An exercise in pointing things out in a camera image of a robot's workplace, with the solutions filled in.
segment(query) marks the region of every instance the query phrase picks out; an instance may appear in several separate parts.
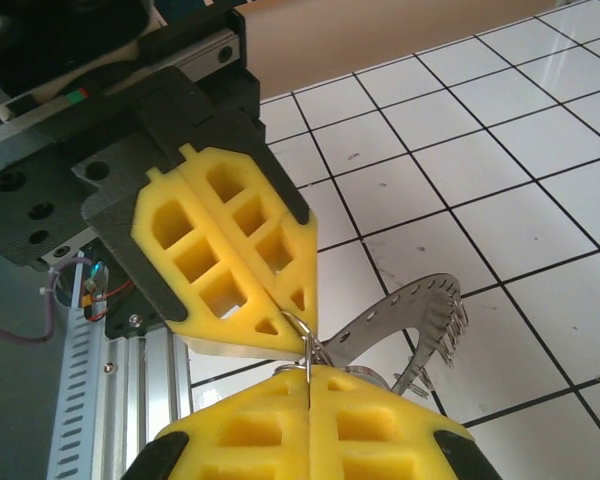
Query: yellow foam cell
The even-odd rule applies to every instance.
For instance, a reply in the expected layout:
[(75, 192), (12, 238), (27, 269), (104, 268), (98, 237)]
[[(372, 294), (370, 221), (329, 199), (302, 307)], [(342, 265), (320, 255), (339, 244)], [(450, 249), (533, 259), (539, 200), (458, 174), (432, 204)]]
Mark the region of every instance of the yellow foam cell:
[(169, 425), (170, 480), (457, 480), (434, 432), (461, 425), (330, 367), (290, 371)]
[[(302, 341), (280, 309), (316, 328), (315, 218), (299, 225), (248, 156), (183, 154), (180, 167), (147, 172), (131, 230), (187, 309), (168, 326), (200, 353), (297, 358)], [(265, 272), (264, 258), (279, 270)]]
[(307, 480), (308, 397), (291, 371), (172, 423), (189, 436), (170, 480)]

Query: purple wire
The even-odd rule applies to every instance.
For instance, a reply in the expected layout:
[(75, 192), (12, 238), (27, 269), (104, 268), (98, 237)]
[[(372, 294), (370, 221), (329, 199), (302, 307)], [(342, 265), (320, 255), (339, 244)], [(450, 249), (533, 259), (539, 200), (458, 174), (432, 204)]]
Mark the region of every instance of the purple wire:
[(0, 328), (0, 338), (18, 345), (37, 345), (49, 341), (56, 329), (56, 322), (53, 315), (53, 289), (55, 287), (56, 280), (60, 275), (60, 272), (64, 268), (68, 267), (69, 265), (77, 265), (78, 263), (82, 263), (84, 265), (91, 265), (91, 260), (83, 257), (65, 258), (64, 260), (61, 260), (58, 263), (56, 263), (56, 265), (53, 267), (53, 270), (49, 273), (49, 276), (47, 277), (47, 285), (44, 293), (44, 316), (46, 327), (43, 336), (34, 338), (21, 337), (20, 335), (7, 332), (6, 330)]

